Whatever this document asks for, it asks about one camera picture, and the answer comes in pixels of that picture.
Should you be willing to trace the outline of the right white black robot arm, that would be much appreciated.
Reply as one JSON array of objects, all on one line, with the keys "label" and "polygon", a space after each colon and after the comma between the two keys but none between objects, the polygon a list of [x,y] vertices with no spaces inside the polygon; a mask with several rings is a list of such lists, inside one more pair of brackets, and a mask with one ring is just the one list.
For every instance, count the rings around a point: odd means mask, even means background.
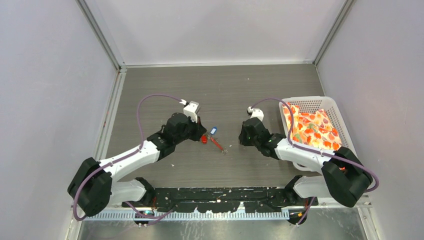
[{"label": "right white black robot arm", "polygon": [[239,142],[243,146],[254,146],[265,157],[297,163],[320,174],[300,176],[292,181],[293,186],[285,192],[291,205],[299,205],[309,197],[332,197],[351,208],[374,183],[372,175],[349,148],[318,150],[295,144],[283,134],[270,133],[257,117],[242,123]]}]

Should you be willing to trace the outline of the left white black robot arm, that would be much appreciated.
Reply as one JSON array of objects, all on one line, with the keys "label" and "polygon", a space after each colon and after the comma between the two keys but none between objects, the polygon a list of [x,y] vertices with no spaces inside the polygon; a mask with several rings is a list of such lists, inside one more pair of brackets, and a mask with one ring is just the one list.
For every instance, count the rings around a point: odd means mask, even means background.
[{"label": "left white black robot arm", "polygon": [[206,132],[200,119],[192,121],[191,117],[177,112],[142,144],[100,161],[93,157],[85,159],[67,188],[73,198],[75,219],[93,217],[107,206],[122,202],[148,207],[154,199],[153,187],[144,178],[126,182],[121,179],[169,156],[186,140],[199,142]]}]

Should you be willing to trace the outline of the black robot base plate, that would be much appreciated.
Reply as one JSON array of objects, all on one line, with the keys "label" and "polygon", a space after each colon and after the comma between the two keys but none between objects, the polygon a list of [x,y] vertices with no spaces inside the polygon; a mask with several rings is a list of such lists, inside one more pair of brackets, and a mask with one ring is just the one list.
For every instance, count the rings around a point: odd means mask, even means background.
[{"label": "black robot base plate", "polygon": [[294,190],[278,187],[157,187],[140,201],[131,201],[136,208],[154,208],[160,212],[234,213],[241,206],[246,213],[276,213],[284,207],[306,208],[318,205],[317,199],[301,198]]}]

